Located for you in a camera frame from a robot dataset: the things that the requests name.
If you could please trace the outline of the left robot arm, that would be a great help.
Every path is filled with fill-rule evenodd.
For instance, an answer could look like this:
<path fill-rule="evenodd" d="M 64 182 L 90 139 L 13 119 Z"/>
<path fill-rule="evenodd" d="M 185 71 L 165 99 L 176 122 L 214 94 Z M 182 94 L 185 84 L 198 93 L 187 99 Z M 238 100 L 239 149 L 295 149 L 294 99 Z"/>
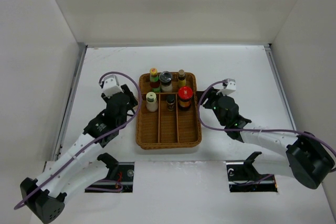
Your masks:
<path fill-rule="evenodd" d="M 51 223 L 74 193 L 101 179 L 116 179 L 118 161 L 104 148 L 134 119 L 129 112 L 137 114 L 138 101 L 126 84 L 101 87 L 106 108 L 89 121 L 72 147 L 52 167 L 21 182 L 23 199 L 16 209 L 26 206 L 42 223 Z"/>

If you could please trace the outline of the small yellow label dark bottle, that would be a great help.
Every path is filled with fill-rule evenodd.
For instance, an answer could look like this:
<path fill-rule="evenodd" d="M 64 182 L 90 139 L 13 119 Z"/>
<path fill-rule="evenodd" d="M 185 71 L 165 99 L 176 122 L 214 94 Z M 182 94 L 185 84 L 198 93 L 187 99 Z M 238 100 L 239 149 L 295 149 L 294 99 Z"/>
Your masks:
<path fill-rule="evenodd" d="M 186 86 L 186 75 L 183 69 L 178 71 L 178 88 Z"/>

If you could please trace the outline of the black lid small spice jar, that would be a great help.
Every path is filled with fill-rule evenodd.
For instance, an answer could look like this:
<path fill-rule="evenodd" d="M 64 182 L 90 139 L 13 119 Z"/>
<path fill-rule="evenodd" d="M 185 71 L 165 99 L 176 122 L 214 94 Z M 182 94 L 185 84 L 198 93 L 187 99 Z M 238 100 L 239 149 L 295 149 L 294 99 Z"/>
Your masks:
<path fill-rule="evenodd" d="M 169 94 L 166 97 L 166 104 L 167 104 L 167 109 L 169 111 L 173 111 L 175 109 L 175 95 Z"/>

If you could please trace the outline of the yellow cap green label bottle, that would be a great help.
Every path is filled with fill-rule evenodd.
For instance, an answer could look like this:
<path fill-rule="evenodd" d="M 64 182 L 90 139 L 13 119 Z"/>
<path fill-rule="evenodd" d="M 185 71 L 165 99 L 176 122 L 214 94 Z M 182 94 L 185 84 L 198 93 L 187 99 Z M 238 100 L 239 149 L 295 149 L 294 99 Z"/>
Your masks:
<path fill-rule="evenodd" d="M 159 80 L 158 71 L 156 68 L 150 69 L 150 87 L 152 92 L 160 93 L 161 91 L 161 84 Z"/>

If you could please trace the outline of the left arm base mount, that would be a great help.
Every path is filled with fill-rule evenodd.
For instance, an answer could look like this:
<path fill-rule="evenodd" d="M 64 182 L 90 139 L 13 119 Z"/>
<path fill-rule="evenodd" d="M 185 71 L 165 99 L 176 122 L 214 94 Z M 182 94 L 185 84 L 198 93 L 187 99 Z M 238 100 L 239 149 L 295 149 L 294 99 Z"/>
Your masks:
<path fill-rule="evenodd" d="M 98 161 L 108 169 L 105 178 L 85 189 L 86 193 L 132 193 L 135 163 L 119 162 L 108 153 L 100 154 Z"/>

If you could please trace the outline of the black top salt grinder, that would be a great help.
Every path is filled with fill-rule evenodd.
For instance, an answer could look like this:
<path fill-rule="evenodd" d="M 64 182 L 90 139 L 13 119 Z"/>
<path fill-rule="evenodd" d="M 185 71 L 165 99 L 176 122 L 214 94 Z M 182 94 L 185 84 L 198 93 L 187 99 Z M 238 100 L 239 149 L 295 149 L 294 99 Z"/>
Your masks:
<path fill-rule="evenodd" d="M 172 86 L 173 75 L 168 71 L 163 71 L 159 75 L 159 81 L 161 83 L 161 90 L 165 93 L 172 93 L 173 86 Z"/>

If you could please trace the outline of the red lid chili sauce jar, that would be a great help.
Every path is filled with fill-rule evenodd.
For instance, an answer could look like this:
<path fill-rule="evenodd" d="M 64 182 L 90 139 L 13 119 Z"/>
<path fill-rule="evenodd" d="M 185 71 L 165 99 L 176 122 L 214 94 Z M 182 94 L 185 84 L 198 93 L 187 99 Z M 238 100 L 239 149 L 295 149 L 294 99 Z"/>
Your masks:
<path fill-rule="evenodd" d="M 179 88 L 177 105 L 181 110 L 188 110 L 191 107 L 193 94 L 193 90 L 190 87 L 184 86 Z"/>

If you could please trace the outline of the yellow lid spice shaker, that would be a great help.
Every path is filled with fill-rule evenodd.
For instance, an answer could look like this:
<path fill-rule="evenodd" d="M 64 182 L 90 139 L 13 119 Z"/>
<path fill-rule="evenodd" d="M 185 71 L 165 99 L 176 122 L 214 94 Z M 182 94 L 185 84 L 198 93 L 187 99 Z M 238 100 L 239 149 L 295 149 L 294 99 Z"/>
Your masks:
<path fill-rule="evenodd" d="M 158 110 L 159 104 L 157 101 L 156 93 L 148 92 L 146 94 L 146 108 L 150 112 L 155 112 Z"/>

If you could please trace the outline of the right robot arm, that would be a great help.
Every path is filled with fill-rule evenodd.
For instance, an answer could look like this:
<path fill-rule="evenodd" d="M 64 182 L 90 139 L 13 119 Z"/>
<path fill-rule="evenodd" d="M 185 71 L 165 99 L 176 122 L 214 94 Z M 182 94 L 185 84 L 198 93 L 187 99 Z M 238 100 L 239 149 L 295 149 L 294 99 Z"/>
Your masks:
<path fill-rule="evenodd" d="M 219 89 L 209 88 L 196 93 L 198 107 L 212 110 L 232 140 L 257 145 L 280 155 L 278 160 L 252 154 L 244 160 L 244 175 L 251 180 L 261 174 L 274 174 L 296 179 L 310 189 L 317 189 L 335 172 L 335 151 L 309 132 L 266 129 L 239 114 L 235 100 Z"/>

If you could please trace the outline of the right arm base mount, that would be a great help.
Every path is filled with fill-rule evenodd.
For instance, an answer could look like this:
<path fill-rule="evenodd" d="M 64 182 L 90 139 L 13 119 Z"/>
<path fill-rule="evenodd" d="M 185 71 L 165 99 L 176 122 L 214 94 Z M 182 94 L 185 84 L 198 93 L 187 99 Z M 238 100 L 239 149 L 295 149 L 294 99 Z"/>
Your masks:
<path fill-rule="evenodd" d="M 262 152 L 253 152 L 245 160 L 227 161 L 228 187 L 231 193 L 277 193 L 275 176 L 260 174 L 254 168 L 255 159 Z"/>

